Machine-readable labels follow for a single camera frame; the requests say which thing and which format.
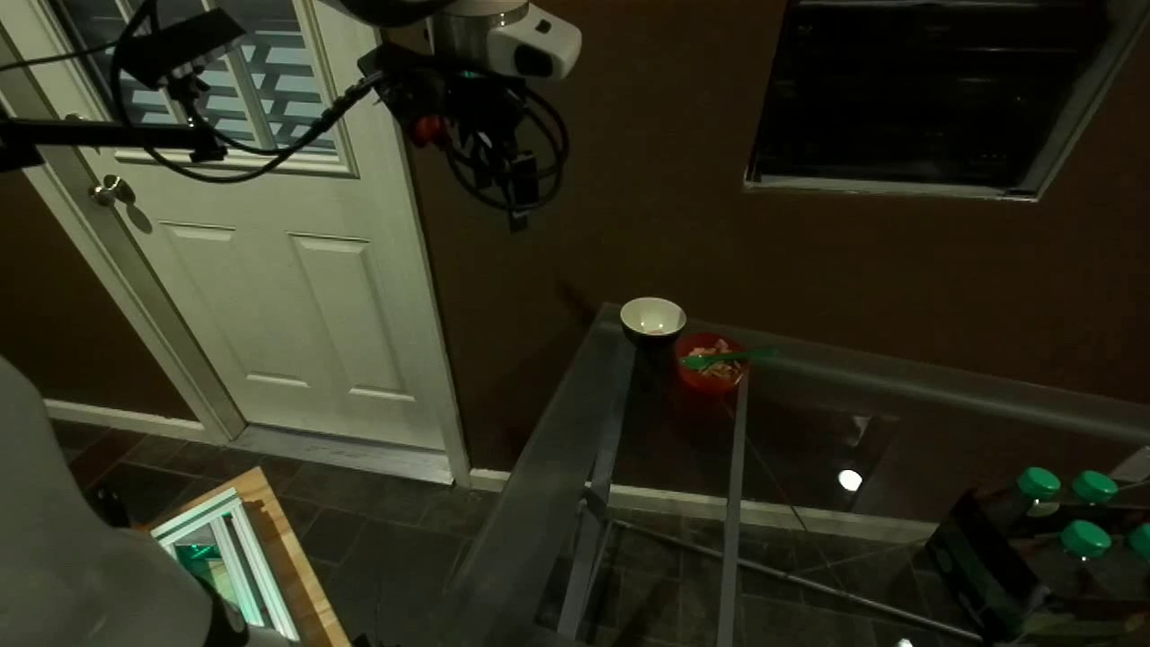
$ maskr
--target door frame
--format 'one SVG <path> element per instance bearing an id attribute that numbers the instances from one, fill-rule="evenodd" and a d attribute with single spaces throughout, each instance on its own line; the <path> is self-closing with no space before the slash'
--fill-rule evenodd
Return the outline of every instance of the door frame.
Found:
<path id="1" fill-rule="evenodd" d="M 0 22 L 0 60 L 5 57 L 47 57 L 61 54 L 56 44 L 34 44 L 29 31 L 56 31 L 54 16 L 42 10 L 40 0 L 24 0 L 29 10 L 10 10 L 13 16 Z M 47 90 L 54 86 L 50 74 L 79 74 L 74 60 L 56 67 L 29 67 L 10 72 L 0 86 L 0 99 L 13 114 L 40 114 L 54 119 L 54 106 L 47 99 Z M 103 207 L 92 200 L 91 185 L 98 182 L 98 171 L 87 153 L 74 146 L 42 146 L 42 166 L 24 169 L 24 179 L 42 199 L 47 212 L 61 221 L 67 242 L 79 249 L 87 264 L 98 273 L 98 281 L 108 288 L 117 312 L 128 321 L 128 328 L 140 333 L 147 353 L 157 359 L 157 365 L 168 373 L 171 389 L 182 395 L 189 412 L 198 415 L 206 439 L 201 443 L 242 443 L 244 431 L 260 431 L 248 424 L 217 377 L 210 357 L 195 340 L 189 328 L 177 312 L 171 298 L 167 293 L 162 281 L 152 273 L 144 251 L 115 215 L 115 207 Z M 412 185 L 410 166 L 403 153 L 403 182 Z M 416 215 L 416 205 L 403 207 L 403 226 L 394 226 L 400 236 L 410 236 L 403 244 L 416 244 L 412 273 L 429 281 L 429 304 L 407 310 L 407 317 L 416 317 L 421 332 L 432 336 L 429 362 L 434 362 L 432 393 L 425 393 L 432 415 L 444 443 L 444 460 L 456 480 L 466 480 L 471 460 L 459 436 L 456 415 L 456 393 L 448 373 L 448 353 L 443 340 L 438 323 L 438 300 L 432 282 L 432 264 L 425 251 L 425 226 Z"/>

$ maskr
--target door panel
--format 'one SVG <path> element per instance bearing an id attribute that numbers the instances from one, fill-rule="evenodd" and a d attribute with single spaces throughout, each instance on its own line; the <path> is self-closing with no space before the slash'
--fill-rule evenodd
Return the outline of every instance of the door panel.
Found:
<path id="1" fill-rule="evenodd" d="M 42 44 L 67 48 L 42 0 L 17 8 L 0 22 L 22 30 L 24 54 L 42 54 Z M 294 131 L 290 119 L 313 119 L 308 90 L 328 99 L 332 86 L 358 78 L 356 54 L 375 48 L 375 31 L 321 3 L 238 8 L 254 26 L 250 10 L 294 8 L 298 48 L 280 44 L 290 30 L 276 15 L 280 31 L 254 30 L 260 40 L 238 48 L 248 67 L 225 60 L 232 81 L 223 78 L 250 136 L 274 131 L 276 142 Z M 82 66 L 35 67 L 35 78 L 61 114 L 102 105 L 102 78 Z M 98 177 L 133 182 L 138 200 L 117 205 L 117 219 L 248 421 L 444 449 L 452 395 L 403 141 L 391 114 L 364 99 L 328 142 L 290 171 L 238 185 L 189 182 L 140 161 L 140 149 L 87 149 L 87 161 Z"/>

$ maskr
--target floor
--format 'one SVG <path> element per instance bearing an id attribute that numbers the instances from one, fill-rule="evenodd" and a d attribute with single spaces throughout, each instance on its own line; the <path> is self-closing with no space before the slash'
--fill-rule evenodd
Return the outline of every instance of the floor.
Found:
<path id="1" fill-rule="evenodd" d="M 313 568 L 352 636 L 403 647 L 448 582 L 497 495 L 412 486 L 321 463 L 230 451 L 212 447 L 56 424 L 61 449 L 87 491 L 117 491 L 133 521 L 167 516 L 177 502 L 264 463 Z M 685 516 L 629 521 L 678 539 L 719 544 L 719 523 Z M 913 612 L 963 623 L 943 577 L 907 545 L 749 532 L 749 556 L 857 592 L 879 592 Z M 719 563 L 623 536 L 597 600 L 597 647 L 716 642 Z M 913 625 L 860 613 L 841 600 L 744 574 L 740 629 L 749 642 L 788 647 L 946 647 Z"/>

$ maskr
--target glass tabletop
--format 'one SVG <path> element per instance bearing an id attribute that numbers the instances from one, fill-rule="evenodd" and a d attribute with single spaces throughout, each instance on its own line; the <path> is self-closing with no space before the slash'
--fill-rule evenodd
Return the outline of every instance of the glass tabletop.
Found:
<path id="1" fill-rule="evenodd" d="M 960 491 L 1112 471 L 1150 431 L 1134 401 L 694 328 L 777 357 L 697 395 L 603 304 L 429 636 L 974 642 L 921 551 Z"/>

